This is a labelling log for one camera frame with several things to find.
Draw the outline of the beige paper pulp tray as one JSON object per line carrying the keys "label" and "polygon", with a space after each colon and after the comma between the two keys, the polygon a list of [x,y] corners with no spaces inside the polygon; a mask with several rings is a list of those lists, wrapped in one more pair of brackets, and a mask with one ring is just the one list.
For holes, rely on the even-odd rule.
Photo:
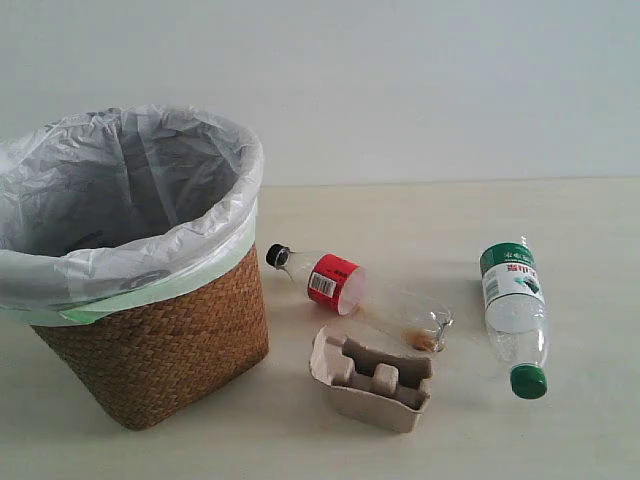
{"label": "beige paper pulp tray", "polygon": [[327,326],[313,339],[309,371],[336,412],[395,433],[414,431],[431,400],[429,357],[369,348]]}

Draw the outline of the brown woven wicker basket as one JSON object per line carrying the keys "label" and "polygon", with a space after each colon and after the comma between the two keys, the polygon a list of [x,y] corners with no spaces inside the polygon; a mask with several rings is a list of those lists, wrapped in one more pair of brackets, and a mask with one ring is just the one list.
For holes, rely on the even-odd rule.
{"label": "brown woven wicker basket", "polygon": [[86,326],[34,331],[113,420],[134,431],[150,428],[266,357],[257,252],[188,294]]}

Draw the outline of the clear bottle with red label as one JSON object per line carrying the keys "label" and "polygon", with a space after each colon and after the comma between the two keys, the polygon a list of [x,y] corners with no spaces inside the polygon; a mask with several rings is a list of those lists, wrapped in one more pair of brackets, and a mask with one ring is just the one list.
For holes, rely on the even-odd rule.
{"label": "clear bottle with red label", "polygon": [[360,321],[418,352],[444,349],[453,315],[427,295],[329,252],[295,251],[275,243],[265,260],[312,302],[338,316]]}

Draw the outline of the clear bottle with green cap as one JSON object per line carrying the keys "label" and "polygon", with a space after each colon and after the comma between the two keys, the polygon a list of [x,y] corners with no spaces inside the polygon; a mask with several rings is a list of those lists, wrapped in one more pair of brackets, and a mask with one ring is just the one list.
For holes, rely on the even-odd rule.
{"label": "clear bottle with green cap", "polygon": [[484,321],[511,391],[535,400],[547,393],[548,314],[537,265],[525,237],[488,247],[479,258]]}

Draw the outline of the white plastic trash bag liner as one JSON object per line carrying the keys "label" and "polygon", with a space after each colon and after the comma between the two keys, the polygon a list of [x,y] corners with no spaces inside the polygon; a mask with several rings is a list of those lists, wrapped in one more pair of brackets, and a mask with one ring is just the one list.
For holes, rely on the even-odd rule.
{"label": "white plastic trash bag liner", "polygon": [[81,113],[1,145],[1,315],[87,325],[235,268],[255,241],[257,136],[193,107]]}

